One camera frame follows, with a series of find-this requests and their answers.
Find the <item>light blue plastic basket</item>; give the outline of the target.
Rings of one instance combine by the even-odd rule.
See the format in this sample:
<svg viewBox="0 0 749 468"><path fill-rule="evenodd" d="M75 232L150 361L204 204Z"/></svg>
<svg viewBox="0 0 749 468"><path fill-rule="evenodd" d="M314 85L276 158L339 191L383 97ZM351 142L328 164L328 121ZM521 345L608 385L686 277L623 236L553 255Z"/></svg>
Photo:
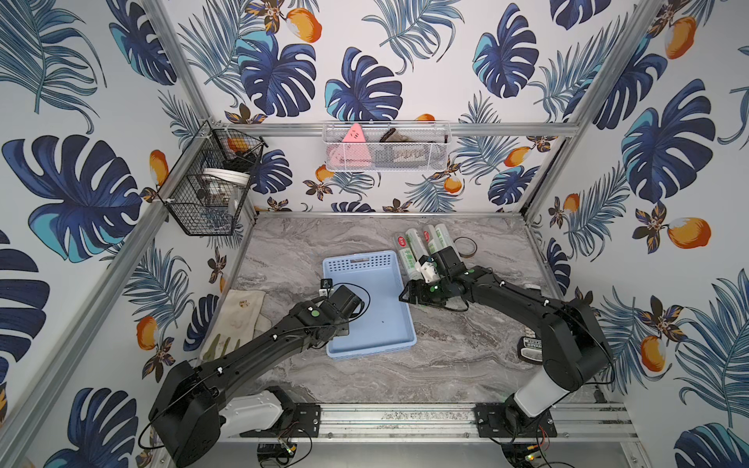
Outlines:
<svg viewBox="0 0 749 468"><path fill-rule="evenodd" d="M348 324L348 335L327 344L330 358L346 360L403 351L417 343L410 306L399 300L404 283L394 251L328 257L322 270L326 279L349 288L365 306L364 316Z"/></svg>

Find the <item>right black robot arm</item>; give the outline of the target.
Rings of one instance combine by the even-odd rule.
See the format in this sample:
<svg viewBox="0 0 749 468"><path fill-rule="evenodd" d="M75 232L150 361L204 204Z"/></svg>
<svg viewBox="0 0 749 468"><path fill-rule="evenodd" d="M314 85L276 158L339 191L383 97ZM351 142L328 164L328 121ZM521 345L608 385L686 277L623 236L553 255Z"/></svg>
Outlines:
<svg viewBox="0 0 749 468"><path fill-rule="evenodd" d="M427 265L437 277L407 282L401 302L446 309L459 298L501 312L541 340L541 370L505 402L511 415L538 417L614 366L593 308L583 300L554 300L514 285L487 267L465 265L453 248L427 257Z"/></svg>

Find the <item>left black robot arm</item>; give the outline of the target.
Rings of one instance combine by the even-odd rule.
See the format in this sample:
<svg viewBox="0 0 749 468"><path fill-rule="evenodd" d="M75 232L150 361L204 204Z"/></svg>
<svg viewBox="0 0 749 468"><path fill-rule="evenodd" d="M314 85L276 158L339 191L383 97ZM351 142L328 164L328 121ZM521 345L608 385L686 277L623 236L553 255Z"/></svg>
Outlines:
<svg viewBox="0 0 749 468"><path fill-rule="evenodd" d="M175 365L148 414L175 465L187 467L210 452L225 425L220 411L242 385L346 332L365 309L365 300L339 286L329 296L295 304L269 331L214 361Z"/></svg>

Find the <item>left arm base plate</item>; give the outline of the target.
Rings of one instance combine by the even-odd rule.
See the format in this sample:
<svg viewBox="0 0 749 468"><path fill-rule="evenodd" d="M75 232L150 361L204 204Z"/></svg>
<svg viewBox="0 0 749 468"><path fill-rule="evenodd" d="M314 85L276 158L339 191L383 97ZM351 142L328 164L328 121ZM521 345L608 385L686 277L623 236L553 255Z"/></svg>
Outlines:
<svg viewBox="0 0 749 468"><path fill-rule="evenodd" d="M292 404L284 409L281 417L269 428L243 432L240 438L296 438L319 436L322 407L312 403Z"/></svg>

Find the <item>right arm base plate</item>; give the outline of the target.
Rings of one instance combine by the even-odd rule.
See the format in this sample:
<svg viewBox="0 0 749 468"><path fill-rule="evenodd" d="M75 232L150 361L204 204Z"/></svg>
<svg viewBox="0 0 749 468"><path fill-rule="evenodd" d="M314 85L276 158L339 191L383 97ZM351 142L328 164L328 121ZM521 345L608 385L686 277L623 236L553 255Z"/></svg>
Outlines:
<svg viewBox="0 0 749 468"><path fill-rule="evenodd" d="M520 409L499 403L480 403L473 411L480 438L518 440L558 436L550 411L528 417Z"/></svg>

